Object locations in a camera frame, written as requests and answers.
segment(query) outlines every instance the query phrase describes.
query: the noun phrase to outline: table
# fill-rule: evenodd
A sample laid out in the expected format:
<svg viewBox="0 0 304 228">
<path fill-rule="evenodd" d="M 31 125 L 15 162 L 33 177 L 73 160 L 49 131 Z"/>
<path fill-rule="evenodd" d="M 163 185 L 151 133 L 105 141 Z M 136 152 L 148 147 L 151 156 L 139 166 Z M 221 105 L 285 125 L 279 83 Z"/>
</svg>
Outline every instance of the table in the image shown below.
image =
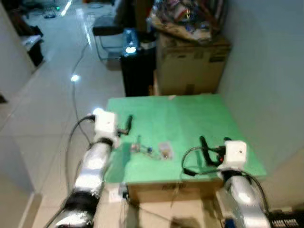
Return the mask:
<svg viewBox="0 0 304 228">
<path fill-rule="evenodd" d="M 181 159 L 191 147 L 200 146 L 199 137 L 204 135 L 210 147 L 223 145 L 223 138 L 247 142 L 224 105 L 220 95 L 149 96 L 113 98 L 107 110 L 118 114 L 119 125 L 124 128 L 128 115 L 133 115 L 133 125 L 128 136 L 121 137 L 121 146 L 112 152 L 112 165 L 106 174 L 107 182 L 161 183 L 180 179 Z M 130 152 L 138 135 L 142 145 L 158 152 L 158 143 L 169 141 L 174 150 L 172 160 L 155 160 L 144 153 Z M 266 170 L 249 144 L 245 171 L 255 176 L 265 176 Z M 186 166 L 199 171 L 206 167 L 201 152 L 187 158 Z M 197 176 L 183 175 L 183 179 L 208 181 L 216 174 Z"/>
</svg>

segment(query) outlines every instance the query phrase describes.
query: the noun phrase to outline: tiled floor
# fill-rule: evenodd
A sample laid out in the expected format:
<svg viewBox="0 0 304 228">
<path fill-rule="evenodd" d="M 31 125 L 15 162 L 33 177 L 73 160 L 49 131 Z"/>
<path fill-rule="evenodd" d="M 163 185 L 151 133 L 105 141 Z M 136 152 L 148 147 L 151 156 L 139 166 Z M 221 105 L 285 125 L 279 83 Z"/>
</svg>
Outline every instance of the tiled floor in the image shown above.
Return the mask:
<svg viewBox="0 0 304 228">
<path fill-rule="evenodd" d="M 110 6 L 88 9 L 86 5 L 74 1 L 63 17 L 45 20 L 41 16 L 30 16 L 29 23 L 38 25 L 44 33 L 42 50 L 45 63 L 9 104 L 0 105 L 0 140 L 14 142 L 18 146 L 36 191 L 43 195 L 33 228 L 43 227 L 66 196 L 63 158 L 68 134 L 76 121 L 70 78 L 72 68 L 87 42 L 89 46 L 75 72 L 81 76 L 76 85 L 79 115 L 84 116 L 96 107 L 106 108 L 110 97 L 124 96 L 119 64 L 112 62 L 109 67 L 98 59 L 90 31 L 96 17 L 109 13 Z M 104 41 L 115 46 L 121 39 L 117 36 Z M 84 128 L 92 133 L 90 125 L 86 123 Z M 85 138 L 79 131 L 72 140 L 71 151 L 70 172 L 74 173 L 86 151 Z M 176 203 L 173 208 L 166 203 L 142 205 L 161 213 L 169 221 L 144 211 L 138 213 L 124 203 L 108 203 L 106 193 L 102 201 L 96 216 L 97 228 L 175 227 L 170 222 L 174 216 L 183 218 L 187 224 L 192 222 L 191 227 L 194 228 L 218 225 L 208 213 L 198 213 L 204 210 L 200 201 Z"/>
</svg>

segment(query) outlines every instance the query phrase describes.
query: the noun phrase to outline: green table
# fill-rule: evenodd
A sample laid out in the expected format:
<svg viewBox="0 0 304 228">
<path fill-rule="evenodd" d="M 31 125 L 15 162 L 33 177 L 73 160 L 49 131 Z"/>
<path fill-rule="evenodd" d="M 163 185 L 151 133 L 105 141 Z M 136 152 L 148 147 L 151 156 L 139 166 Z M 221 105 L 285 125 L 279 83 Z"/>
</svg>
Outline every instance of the green table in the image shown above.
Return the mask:
<svg viewBox="0 0 304 228">
<path fill-rule="evenodd" d="M 232 119 L 219 95 L 130 97 L 110 99 L 107 110 L 118 114 L 119 126 L 124 128 L 128 115 L 133 115 L 133 125 L 128 136 L 121 138 L 121 146 L 111 155 L 112 165 L 106 174 L 107 182 L 149 183 L 173 182 L 180 179 L 181 159 L 191 147 L 200 146 L 204 135 L 210 147 L 223 145 L 223 138 L 243 140 L 243 134 Z M 143 153 L 130 152 L 138 135 L 142 145 L 152 147 L 157 153 L 158 143 L 170 141 L 174 158 L 154 160 Z M 248 145 L 248 162 L 245 170 L 255 176 L 266 171 Z M 186 166 L 197 170 L 212 169 L 205 166 L 201 151 L 194 152 L 186 160 Z M 183 179 L 207 181 L 216 174 L 183 175 Z"/>
</svg>

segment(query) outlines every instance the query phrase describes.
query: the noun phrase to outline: desk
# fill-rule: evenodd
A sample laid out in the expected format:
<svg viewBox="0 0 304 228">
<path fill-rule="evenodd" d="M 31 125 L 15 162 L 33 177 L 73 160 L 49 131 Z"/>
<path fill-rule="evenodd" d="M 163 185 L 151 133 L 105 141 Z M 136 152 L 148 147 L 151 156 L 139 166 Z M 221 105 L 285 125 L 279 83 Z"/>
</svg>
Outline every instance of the desk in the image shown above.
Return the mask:
<svg viewBox="0 0 304 228">
<path fill-rule="evenodd" d="M 128 115 L 133 115 L 130 134 L 122 136 L 121 146 L 113 151 L 112 165 L 106 175 L 107 182 L 162 183 L 180 179 L 181 159 L 191 147 L 200 146 L 199 137 L 204 135 L 210 147 L 223 145 L 223 138 L 243 140 L 243 134 L 232 119 L 219 95 L 193 95 L 128 97 L 110 99 L 108 111 L 118 114 L 119 125 L 124 128 Z M 170 141 L 174 150 L 172 160 L 153 160 L 143 153 L 131 153 L 130 146 L 141 135 L 142 145 L 158 152 L 158 143 Z M 264 176 L 266 171 L 248 145 L 248 162 L 245 171 Z M 187 158 L 186 166 L 196 166 L 205 171 L 201 152 Z M 211 181 L 216 174 L 197 176 L 183 175 L 183 179 Z"/>
</svg>

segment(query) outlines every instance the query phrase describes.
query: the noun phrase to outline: green tabletop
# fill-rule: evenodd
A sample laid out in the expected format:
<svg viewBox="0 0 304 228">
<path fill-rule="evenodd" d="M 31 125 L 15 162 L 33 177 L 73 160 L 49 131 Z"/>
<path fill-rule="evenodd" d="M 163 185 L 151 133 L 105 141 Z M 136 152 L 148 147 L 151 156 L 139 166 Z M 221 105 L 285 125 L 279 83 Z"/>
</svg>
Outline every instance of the green tabletop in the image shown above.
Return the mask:
<svg viewBox="0 0 304 228">
<path fill-rule="evenodd" d="M 181 178 L 181 159 L 191 147 L 200 146 L 199 137 L 204 135 L 209 147 L 223 145 L 223 138 L 230 137 L 246 142 L 219 95 L 193 95 L 113 98 L 108 111 L 118 115 L 121 128 L 127 117 L 133 115 L 130 134 L 121 137 L 121 146 L 111 155 L 112 164 L 106 174 L 107 182 L 147 183 L 173 182 Z M 174 151 L 172 160 L 153 159 L 144 153 L 130 151 L 132 143 L 141 136 L 141 144 L 158 152 L 158 144 L 169 141 Z M 206 167 L 200 151 L 193 152 L 186 166 L 199 171 Z M 248 145 L 245 170 L 255 176 L 266 171 Z M 211 180 L 216 174 L 197 176 L 183 175 L 183 179 Z"/>
</svg>

